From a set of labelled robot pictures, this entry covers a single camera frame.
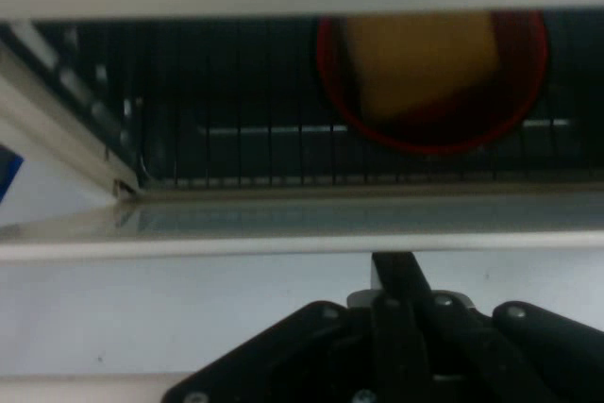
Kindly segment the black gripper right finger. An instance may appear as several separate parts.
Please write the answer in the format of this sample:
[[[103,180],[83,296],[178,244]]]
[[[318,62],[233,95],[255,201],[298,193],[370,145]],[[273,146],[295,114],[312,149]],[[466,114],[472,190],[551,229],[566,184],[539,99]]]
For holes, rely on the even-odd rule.
[[[403,402],[600,402],[601,331],[521,302],[485,317],[400,256]]]

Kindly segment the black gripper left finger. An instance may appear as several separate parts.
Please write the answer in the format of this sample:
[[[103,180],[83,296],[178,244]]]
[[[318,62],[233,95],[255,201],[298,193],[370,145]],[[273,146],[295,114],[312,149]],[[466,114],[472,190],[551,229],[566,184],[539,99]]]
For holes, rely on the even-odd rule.
[[[375,253],[380,289],[355,307],[316,301],[180,381],[165,402],[379,402],[432,398],[415,309],[429,286],[410,252]]]

